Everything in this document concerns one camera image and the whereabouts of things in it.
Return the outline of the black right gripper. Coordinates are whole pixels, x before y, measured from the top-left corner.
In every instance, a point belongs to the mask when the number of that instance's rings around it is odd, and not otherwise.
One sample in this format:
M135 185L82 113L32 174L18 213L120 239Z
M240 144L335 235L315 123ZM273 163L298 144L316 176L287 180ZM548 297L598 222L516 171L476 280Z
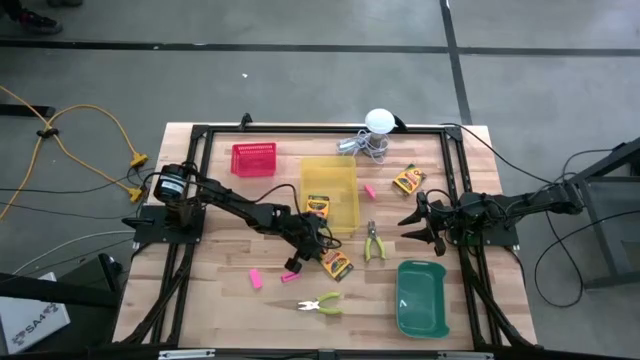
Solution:
M427 199L429 195L430 192L425 193ZM415 224L427 219L427 226L420 230L402 233L401 237L433 243L435 241L434 234L442 231L449 231L457 235L464 232L465 224L453 199L447 192L441 192L441 195L449 201L449 204L444 204L441 199L435 201L428 199L427 202L419 202L416 205L416 210L401 220L399 225Z

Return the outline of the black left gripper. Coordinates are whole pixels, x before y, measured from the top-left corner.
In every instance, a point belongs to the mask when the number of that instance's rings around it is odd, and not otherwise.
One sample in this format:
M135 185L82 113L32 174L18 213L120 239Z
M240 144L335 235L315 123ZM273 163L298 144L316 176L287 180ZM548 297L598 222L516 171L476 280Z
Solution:
M287 218L287 242L295 249L295 256L305 261L310 259L323 264L324 255L332 253L336 243L324 239L321 233L327 227L327 221L313 213L290 215Z

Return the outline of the yellow Crayola crayon box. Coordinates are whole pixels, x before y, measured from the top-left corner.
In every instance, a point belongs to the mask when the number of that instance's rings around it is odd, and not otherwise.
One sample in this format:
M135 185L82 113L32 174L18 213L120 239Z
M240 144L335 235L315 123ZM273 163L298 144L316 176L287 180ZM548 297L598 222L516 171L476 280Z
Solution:
M309 195L306 200L306 211L323 219L328 218L330 198L324 195Z
M354 268L350 259L337 249L324 255L322 267L336 282L341 282Z
M423 170L414 164L409 164L393 180L393 186L404 196L413 194L426 179Z

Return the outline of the lime green handled pliers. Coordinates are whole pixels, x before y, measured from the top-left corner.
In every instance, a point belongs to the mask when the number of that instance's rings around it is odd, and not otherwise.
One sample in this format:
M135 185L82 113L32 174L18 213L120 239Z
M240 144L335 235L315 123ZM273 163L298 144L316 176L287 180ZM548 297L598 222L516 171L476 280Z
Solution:
M378 235L376 223L374 220L369 220L367 225L367 238L364 245L364 260L366 262L369 262L372 258L371 245L373 243L378 247L379 257L386 260L386 248L381 237Z
M316 297L314 300L302 301L298 303L298 309L300 311L315 311L324 315L339 315L342 314L343 311L337 307L324 307L322 305L323 302L327 300L339 299L341 294L339 292L328 292L319 297Z

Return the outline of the yellow translucent plastic bin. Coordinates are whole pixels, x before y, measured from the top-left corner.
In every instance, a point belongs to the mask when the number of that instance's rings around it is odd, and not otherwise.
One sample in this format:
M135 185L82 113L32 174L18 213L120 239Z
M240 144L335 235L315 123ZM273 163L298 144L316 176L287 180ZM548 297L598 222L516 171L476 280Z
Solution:
M354 157L323 156L302 159L300 201L305 208L309 195L330 198L326 220L334 233L351 234L359 228L359 196Z

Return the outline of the teal plastic bin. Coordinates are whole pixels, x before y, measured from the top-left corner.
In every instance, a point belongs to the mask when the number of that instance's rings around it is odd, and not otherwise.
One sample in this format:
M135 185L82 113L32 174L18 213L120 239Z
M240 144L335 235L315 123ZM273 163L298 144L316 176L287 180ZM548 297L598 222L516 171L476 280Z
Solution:
M446 269L435 262L407 260L398 266L396 323L401 333L420 339L441 339L449 335L446 275Z

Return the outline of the red mesh plastic basket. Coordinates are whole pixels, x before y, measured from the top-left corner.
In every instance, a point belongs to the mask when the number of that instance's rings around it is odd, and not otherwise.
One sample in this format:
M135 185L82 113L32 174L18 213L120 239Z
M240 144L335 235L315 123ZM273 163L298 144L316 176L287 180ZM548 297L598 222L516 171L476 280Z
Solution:
M234 144L231 173L239 177L268 177L276 172L276 144Z

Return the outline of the black stand leg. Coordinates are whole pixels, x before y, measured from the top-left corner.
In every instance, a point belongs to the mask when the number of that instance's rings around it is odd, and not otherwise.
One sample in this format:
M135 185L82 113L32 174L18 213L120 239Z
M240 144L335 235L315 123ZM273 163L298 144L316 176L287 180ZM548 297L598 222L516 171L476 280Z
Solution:
M0 272L0 297L117 308L122 293L118 276L123 273L122 265L104 253L63 275L59 281Z

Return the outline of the white printed box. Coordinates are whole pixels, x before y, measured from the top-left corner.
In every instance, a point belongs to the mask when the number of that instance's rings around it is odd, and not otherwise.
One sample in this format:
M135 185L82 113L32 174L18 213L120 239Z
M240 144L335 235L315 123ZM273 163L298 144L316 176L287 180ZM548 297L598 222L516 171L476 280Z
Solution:
M70 323L62 303L0 297L0 335L6 354L22 352Z

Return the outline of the black floor bar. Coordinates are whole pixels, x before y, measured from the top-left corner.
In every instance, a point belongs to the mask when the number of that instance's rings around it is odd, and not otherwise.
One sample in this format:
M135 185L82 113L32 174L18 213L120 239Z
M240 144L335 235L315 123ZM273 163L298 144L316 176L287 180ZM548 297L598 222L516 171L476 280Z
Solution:
M0 116L15 116L15 117L38 117L44 118L52 117L56 112L54 107L50 106L31 106L15 105L15 104L0 104Z

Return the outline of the person's shoe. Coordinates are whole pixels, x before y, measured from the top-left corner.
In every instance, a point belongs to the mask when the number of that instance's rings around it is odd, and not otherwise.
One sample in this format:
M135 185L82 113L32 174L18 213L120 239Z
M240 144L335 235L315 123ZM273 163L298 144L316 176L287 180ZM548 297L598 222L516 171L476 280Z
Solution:
M62 24L56 20L29 10L21 13L18 22L26 32L36 35L54 35L63 30Z

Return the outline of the person's leg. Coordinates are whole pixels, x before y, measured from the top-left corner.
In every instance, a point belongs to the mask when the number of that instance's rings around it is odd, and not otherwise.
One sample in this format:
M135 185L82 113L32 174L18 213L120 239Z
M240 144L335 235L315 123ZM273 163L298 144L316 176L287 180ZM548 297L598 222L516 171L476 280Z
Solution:
M21 0L0 0L0 8L13 21L17 21L24 11Z

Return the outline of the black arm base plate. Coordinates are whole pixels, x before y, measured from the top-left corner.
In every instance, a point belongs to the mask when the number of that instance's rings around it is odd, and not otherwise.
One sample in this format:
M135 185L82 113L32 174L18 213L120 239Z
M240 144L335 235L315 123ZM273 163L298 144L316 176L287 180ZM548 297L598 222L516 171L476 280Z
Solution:
M450 229L450 236L458 246L512 247L519 245L515 227L506 227L501 222L480 225L457 224Z
M131 219L134 241L141 244L196 244L203 234L206 211L197 208L185 227L174 225L164 206L143 206L140 215Z

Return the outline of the black aluminium rig frame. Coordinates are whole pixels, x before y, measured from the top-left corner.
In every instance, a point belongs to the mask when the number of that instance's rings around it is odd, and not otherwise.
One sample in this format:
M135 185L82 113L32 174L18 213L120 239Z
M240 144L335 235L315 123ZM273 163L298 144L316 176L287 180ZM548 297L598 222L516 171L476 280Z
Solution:
M292 183L300 192L300 161L306 157L333 156L339 139L356 131L348 125L275 126L254 124L245 133L214 132L208 176L247 198L257 198L280 183ZM433 245L405 239L400 234L419 229L420 224L396 224L415 209L414 197L405 198L392 186L392 179L409 164L427 174L423 188L443 189L452 197L464 190L501 193L494 155L468 133L464 133L467 160L457 159L456 143L449 138L451 170L445 163L439 134L393 134L384 165L364 156L357 161L360 226L351 234L340 234L343 251L355 269L337 283L315 261L306 263L299 279L281 283L283 264L294 252L276 237L256 234L244 221L217 208L207 209L204 238L195 248L187 284L181 347L362 349L362 350L471 350L468 317L459 252L449 247L436 257ZM277 143L277 172L267 178L239 178L230 171L231 146L235 143ZM364 190L372 186L377 198ZM366 223L374 219L389 258L363 262ZM131 265L120 308L114 341L124 340L142 321L159 297L169 246L152 244ZM527 295L518 263L499 247L485 250L493 296L520 334L537 343ZM447 269L445 278L446 321L450 328L441 339L411 338L399 331L395 319L396 270L405 260L433 261ZM264 285L253 289L249 270L258 269ZM326 292L341 292L338 301L344 314L326 316L299 311L297 302Z

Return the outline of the silver metal bracket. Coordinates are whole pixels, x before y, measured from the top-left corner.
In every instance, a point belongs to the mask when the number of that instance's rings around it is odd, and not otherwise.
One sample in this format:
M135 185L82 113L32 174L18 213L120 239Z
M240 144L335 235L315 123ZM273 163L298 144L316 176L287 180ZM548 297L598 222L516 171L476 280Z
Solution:
M175 349L160 351L157 360L203 360L215 356L215 349Z
M437 354L437 360L494 360L492 353L472 351L442 351Z

